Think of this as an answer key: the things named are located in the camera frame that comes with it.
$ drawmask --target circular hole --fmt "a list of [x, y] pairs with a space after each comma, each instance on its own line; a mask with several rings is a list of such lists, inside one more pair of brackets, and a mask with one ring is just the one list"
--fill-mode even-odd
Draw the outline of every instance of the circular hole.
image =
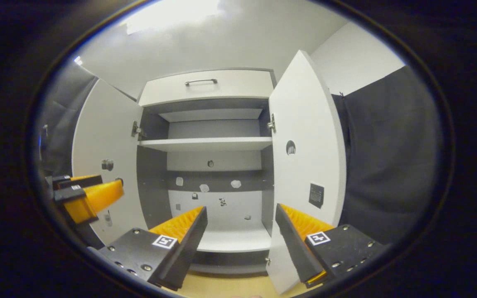
[[296, 154], [296, 144], [293, 141], [286, 142], [286, 154], [287, 155]]

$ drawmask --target open cabinet door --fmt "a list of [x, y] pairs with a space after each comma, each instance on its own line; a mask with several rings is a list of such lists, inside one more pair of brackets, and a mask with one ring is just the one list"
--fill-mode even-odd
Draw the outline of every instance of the open cabinet door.
[[[273, 215], [280, 203], [337, 226], [345, 196], [345, 145], [335, 103], [306, 52], [297, 52], [269, 105], [275, 123]], [[299, 276], [275, 220], [271, 236], [266, 270], [281, 294]]]
[[[102, 180], [123, 179], [125, 194], [97, 213], [91, 223], [95, 234], [108, 245], [131, 228], [147, 228], [137, 188], [137, 135], [143, 108], [108, 83], [99, 79], [89, 93], [76, 125], [72, 146], [74, 177], [101, 174]], [[111, 171], [102, 169], [103, 160], [112, 160]]]

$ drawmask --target ceiling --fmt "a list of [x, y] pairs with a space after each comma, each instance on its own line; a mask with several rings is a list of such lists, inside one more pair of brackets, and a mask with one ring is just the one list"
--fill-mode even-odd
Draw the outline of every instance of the ceiling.
[[112, 25], [75, 56], [87, 70], [138, 98], [147, 81], [192, 70], [270, 68], [278, 80], [297, 50], [311, 54], [348, 23], [305, 1], [220, 0], [217, 5], [215, 15], [131, 35], [126, 25]]

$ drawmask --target small white piece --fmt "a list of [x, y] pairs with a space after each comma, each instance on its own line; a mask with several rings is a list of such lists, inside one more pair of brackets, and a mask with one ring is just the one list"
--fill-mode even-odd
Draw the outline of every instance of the small white piece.
[[201, 192], [208, 192], [209, 191], [209, 186], [207, 184], [200, 185], [200, 191]]
[[231, 186], [233, 188], [239, 188], [242, 186], [242, 183], [240, 183], [240, 180], [234, 180], [234, 181], [231, 181]]

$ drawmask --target metal handle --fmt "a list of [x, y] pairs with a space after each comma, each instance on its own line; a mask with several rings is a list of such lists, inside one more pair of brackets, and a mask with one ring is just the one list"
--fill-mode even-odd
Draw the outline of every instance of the metal handle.
[[214, 84], [218, 83], [217, 79], [195, 79], [194, 81], [186, 81], [185, 86], [189, 86], [190, 83], [205, 82], [205, 81], [212, 81]]

